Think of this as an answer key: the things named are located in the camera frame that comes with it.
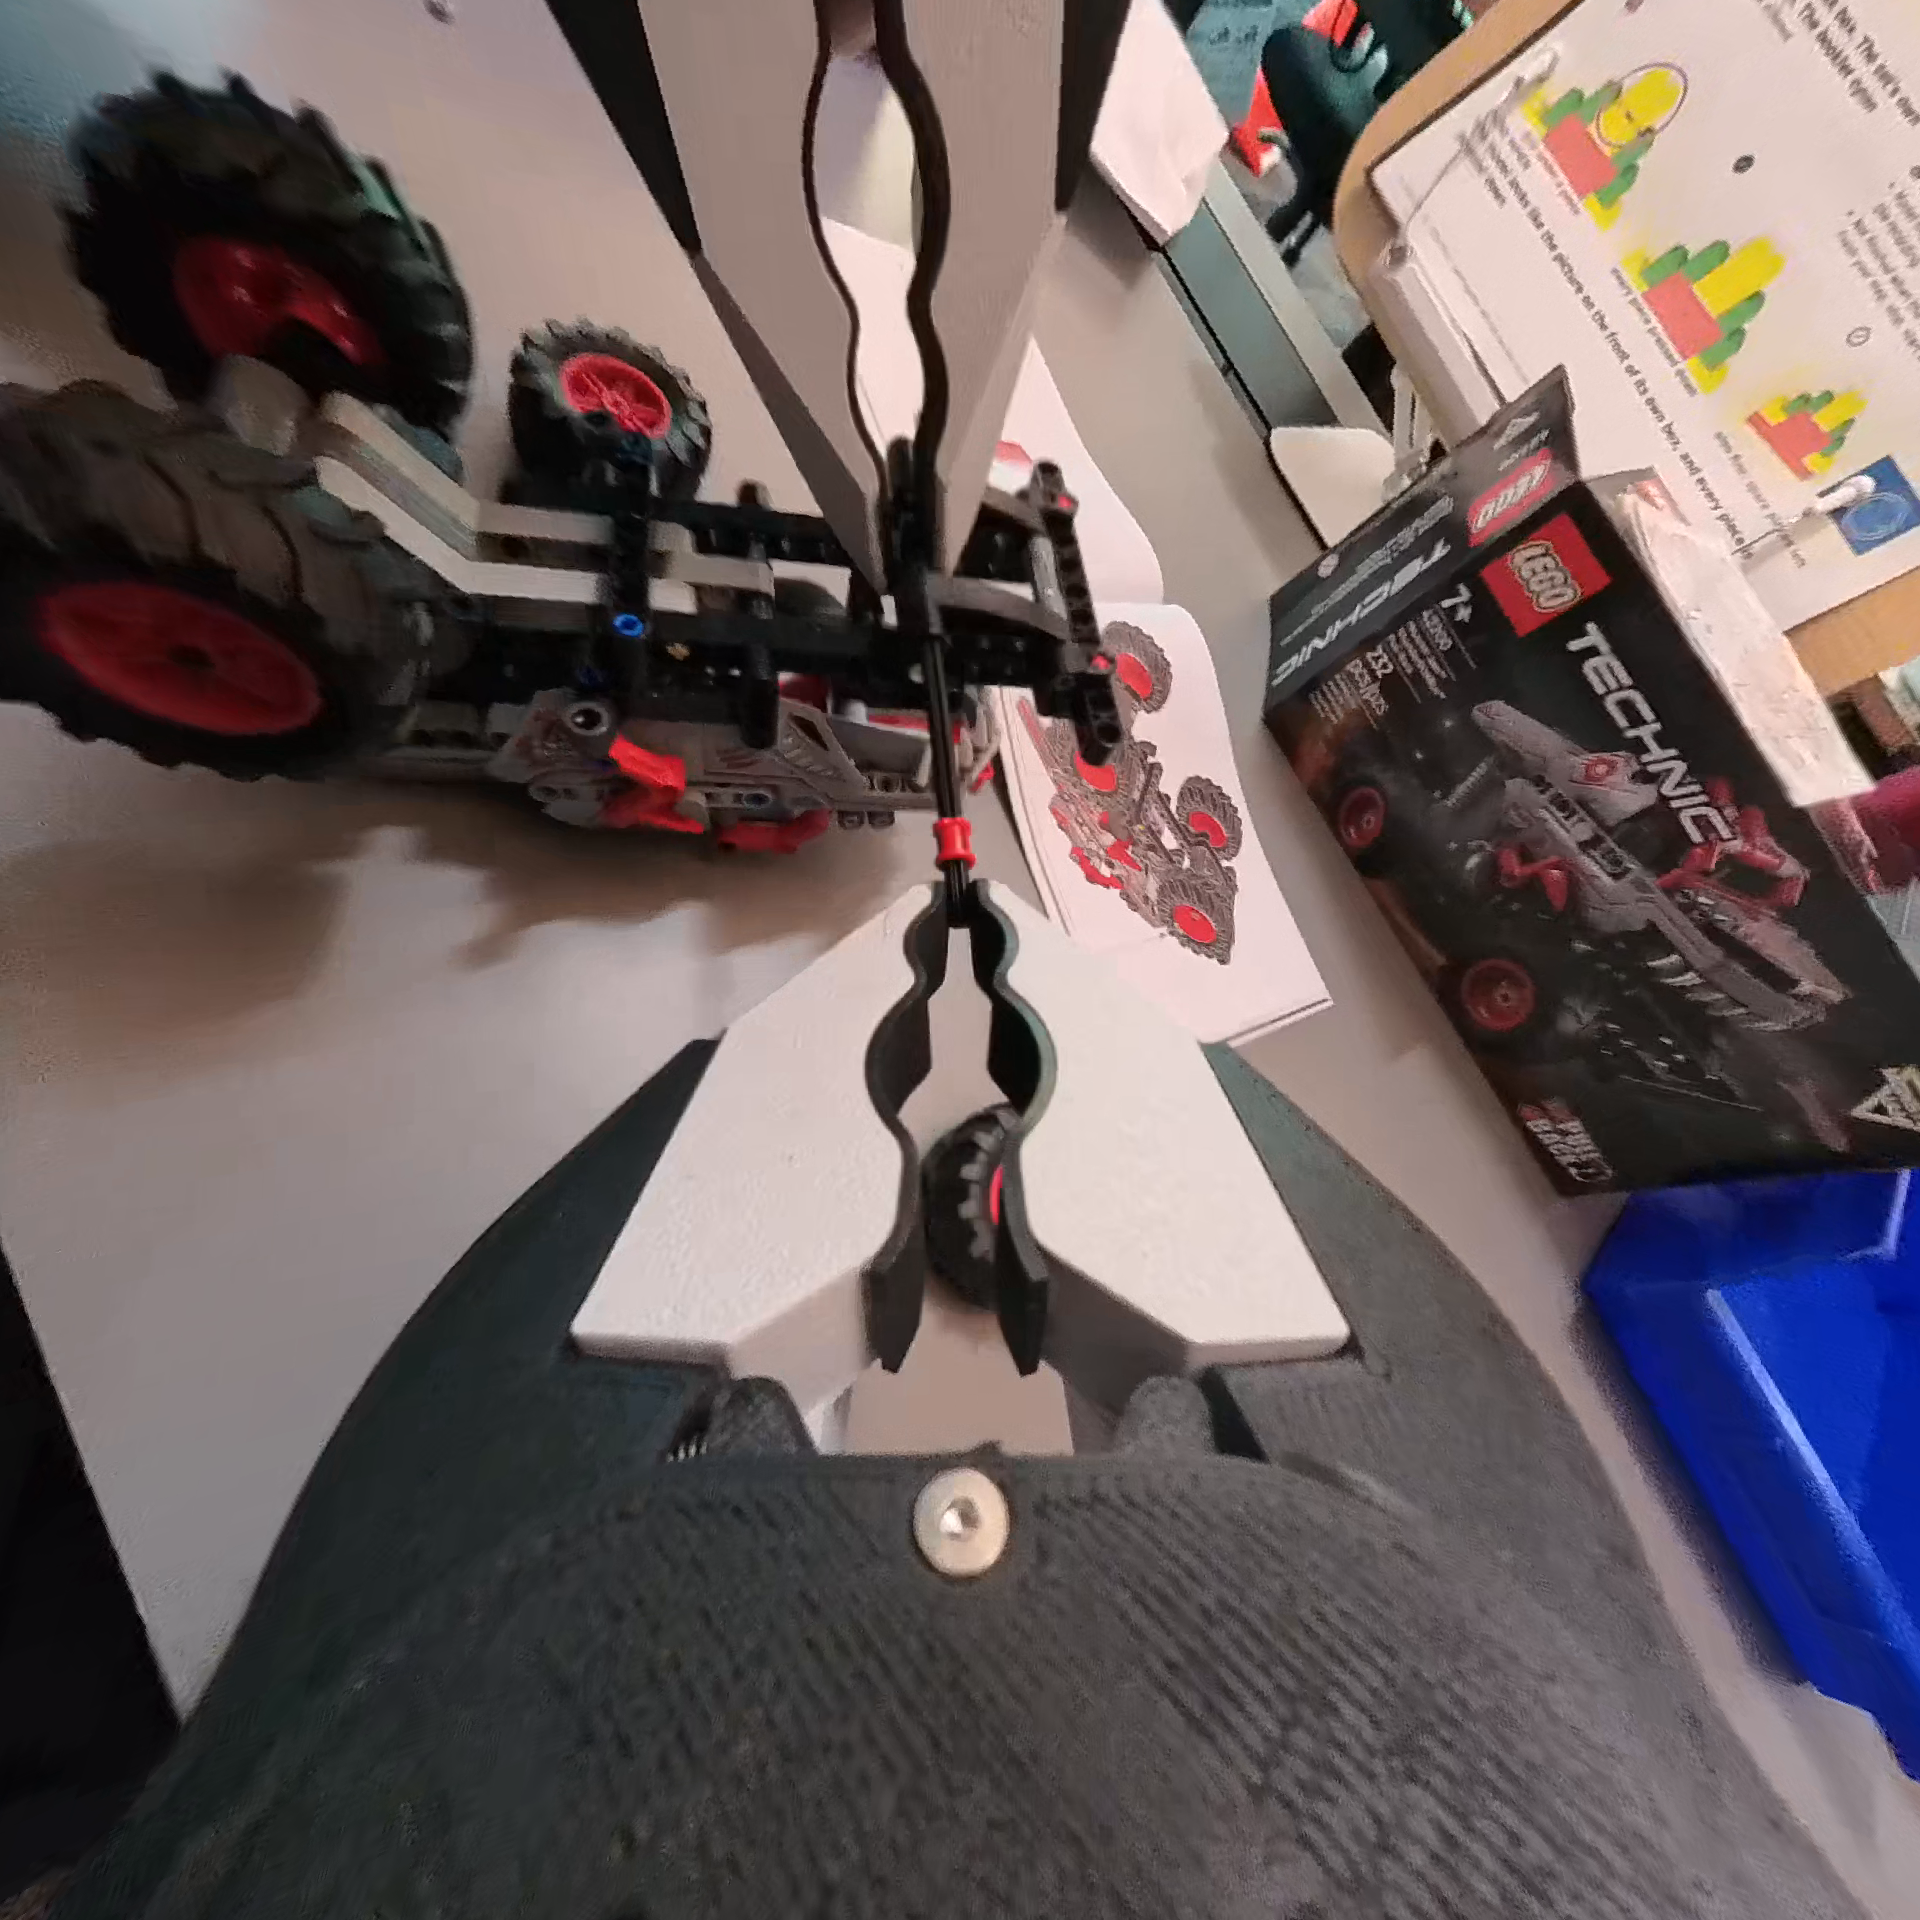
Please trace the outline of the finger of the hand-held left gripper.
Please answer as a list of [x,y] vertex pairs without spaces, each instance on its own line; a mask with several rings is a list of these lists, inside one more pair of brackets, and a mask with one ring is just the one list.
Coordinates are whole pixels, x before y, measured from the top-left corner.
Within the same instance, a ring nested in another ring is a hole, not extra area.
[[880,68],[917,163],[915,501],[940,571],[970,540],[1064,221],[1066,27],[1064,2],[877,2]]
[[858,574],[885,587],[880,455],[852,397],[858,326],[812,196],[829,40],[812,2],[644,2],[697,228],[696,272]]

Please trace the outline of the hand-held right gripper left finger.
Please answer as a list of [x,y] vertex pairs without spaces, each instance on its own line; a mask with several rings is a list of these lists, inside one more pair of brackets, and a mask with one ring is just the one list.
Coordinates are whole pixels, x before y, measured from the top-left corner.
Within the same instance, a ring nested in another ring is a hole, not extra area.
[[843,1444],[856,1382],[922,1324],[906,1104],[947,940],[915,884],[727,1028],[576,1309],[580,1352],[775,1380]]

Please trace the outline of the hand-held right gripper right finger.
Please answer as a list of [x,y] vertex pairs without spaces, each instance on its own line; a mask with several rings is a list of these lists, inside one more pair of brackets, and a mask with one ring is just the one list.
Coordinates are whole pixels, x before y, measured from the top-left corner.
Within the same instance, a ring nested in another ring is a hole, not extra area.
[[970,938],[1010,1114],[987,1223],[1016,1368],[1119,1413],[1154,1378],[1339,1352],[1352,1322],[1207,1046],[996,882]]

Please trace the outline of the small black wheel red hub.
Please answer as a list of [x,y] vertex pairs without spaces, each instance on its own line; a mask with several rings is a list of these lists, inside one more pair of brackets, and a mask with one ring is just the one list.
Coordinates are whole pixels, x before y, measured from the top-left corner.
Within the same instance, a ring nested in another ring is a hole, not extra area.
[[509,367],[509,502],[585,512],[650,469],[661,498],[699,494],[713,450],[705,396],[626,330],[548,319],[525,330]]
[[1000,1309],[1001,1162],[1020,1117],[1008,1101],[975,1111],[922,1164],[928,1274],[975,1312]]

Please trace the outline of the toy brick monster truck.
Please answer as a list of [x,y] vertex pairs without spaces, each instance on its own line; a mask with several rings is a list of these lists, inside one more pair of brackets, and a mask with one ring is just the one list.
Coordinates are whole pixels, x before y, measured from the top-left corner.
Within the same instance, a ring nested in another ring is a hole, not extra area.
[[[5,703],[229,782],[503,784],[551,821],[785,852],[936,821],[922,643],[826,517],[481,498],[439,231],[320,112],[156,75],[74,128],[71,268],[179,400],[5,388]],[[993,694],[1090,766],[1125,728],[1053,463],[930,575],[963,795]]]

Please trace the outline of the black axle with red bush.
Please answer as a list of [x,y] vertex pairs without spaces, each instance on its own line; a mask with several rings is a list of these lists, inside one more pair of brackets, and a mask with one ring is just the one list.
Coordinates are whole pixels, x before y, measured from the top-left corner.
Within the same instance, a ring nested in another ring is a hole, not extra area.
[[968,926],[975,896],[971,827],[965,814],[963,780],[954,747],[954,694],[944,646],[944,624],[930,591],[930,575],[907,574],[907,598],[900,619],[919,637],[919,667],[928,716],[928,780],[936,799],[932,842],[936,864],[944,887],[944,917],[951,927]]

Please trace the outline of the grey desk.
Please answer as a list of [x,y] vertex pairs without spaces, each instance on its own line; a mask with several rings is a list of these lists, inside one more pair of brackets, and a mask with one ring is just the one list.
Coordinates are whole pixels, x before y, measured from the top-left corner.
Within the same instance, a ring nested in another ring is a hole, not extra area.
[[[464,280],[469,477],[548,317],[633,330],[713,408],[712,479],[810,506],[543,5],[5,5],[5,382],[164,403],[68,276],[65,133],[153,68],[320,107]],[[1797,1686],[1594,1343],[1617,1199],[1553,1194],[1265,736],[1265,604],[1312,555],[1240,397],[1090,176],[1036,317],[1095,463],[1202,629],[1253,826],[1333,1004],[1244,1053],[1512,1319],[1618,1491],[1722,1711],[1874,1916],[1916,1783]],[[922,832],[741,869],[475,788],[229,784],[5,708],[5,1248],[163,1675],[201,1691],[373,1363],[477,1234],[684,1043],[923,876]]]

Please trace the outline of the folded white paper leaflet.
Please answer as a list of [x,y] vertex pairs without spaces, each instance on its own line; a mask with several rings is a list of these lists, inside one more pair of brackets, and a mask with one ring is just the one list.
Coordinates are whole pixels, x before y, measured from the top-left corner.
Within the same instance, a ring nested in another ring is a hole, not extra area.
[[1132,2],[1090,157],[1149,246],[1188,226],[1226,143],[1228,123],[1177,22],[1163,2]]

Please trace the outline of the open instruction booklet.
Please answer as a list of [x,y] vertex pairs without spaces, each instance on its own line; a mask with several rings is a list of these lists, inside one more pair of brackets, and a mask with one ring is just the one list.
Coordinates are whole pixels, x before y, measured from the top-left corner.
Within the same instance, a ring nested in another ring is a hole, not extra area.
[[1077,506],[1125,728],[1115,759],[1090,766],[1032,694],[994,694],[1000,776],[1043,908],[1204,1043],[1322,1012],[1330,994],[1253,830],[1207,637],[1165,598],[1153,542],[1032,343],[993,479],[1032,477],[1036,458]]

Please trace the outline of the black office chair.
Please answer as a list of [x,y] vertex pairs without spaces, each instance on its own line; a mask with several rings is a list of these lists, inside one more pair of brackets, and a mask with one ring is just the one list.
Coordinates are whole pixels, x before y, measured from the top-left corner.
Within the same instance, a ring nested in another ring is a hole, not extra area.
[[1330,228],[1360,135],[1468,26],[1473,15],[1455,2],[1339,2],[1322,27],[1303,19],[1268,34],[1260,70],[1295,179],[1266,223],[1274,238],[1305,223]]

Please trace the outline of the instruction sheet on board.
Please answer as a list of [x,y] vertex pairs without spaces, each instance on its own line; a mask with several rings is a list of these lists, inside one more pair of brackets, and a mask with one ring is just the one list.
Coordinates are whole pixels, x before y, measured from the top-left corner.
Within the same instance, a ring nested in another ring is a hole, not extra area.
[[[1547,40],[1578,2],[1503,2],[1439,53],[1380,107],[1360,135],[1336,189],[1336,252],[1369,319],[1392,354],[1409,403],[1400,416],[1424,416],[1413,430],[1426,440],[1461,443],[1497,406],[1497,384],[1471,367],[1464,338],[1431,294],[1387,287],[1392,262],[1403,256],[1400,219],[1375,187],[1376,167],[1418,136],[1433,118],[1491,79],[1521,79],[1546,60]],[[1887,582],[1851,604],[1793,631],[1793,644],[1823,692],[1839,692],[1905,664],[1919,652],[1916,574]]]

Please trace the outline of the white board stand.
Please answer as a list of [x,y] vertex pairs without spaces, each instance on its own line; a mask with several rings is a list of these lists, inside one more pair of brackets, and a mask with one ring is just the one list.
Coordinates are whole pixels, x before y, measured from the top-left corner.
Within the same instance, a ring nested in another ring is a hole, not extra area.
[[1387,408],[1376,408],[1301,292],[1280,302],[1280,330],[1330,423],[1279,423],[1268,460],[1322,544],[1337,544],[1426,474],[1441,448],[1466,440],[1505,404],[1449,303],[1405,236],[1360,276],[1360,302],[1380,338]]

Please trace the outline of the black toy set box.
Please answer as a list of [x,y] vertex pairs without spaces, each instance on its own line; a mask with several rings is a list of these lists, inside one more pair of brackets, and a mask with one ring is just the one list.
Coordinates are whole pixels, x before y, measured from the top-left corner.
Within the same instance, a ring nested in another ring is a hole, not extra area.
[[1595,479],[1547,373],[1274,594],[1265,725],[1560,1191],[1914,1168],[1869,794],[1787,802]]

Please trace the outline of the blue storage bin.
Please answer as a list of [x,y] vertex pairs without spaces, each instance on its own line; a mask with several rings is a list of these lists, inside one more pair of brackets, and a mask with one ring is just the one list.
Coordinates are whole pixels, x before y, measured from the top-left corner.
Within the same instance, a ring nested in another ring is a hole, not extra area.
[[1584,1288],[1797,1670],[1916,1781],[1916,1170],[1637,1191]]

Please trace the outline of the printed brick instruction sheet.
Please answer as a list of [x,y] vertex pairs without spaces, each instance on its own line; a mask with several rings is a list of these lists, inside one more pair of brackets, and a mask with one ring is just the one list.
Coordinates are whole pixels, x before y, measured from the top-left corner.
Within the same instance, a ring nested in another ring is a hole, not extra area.
[[1497,396],[1563,370],[1783,627],[1916,571],[1916,2],[1578,5],[1375,187]]

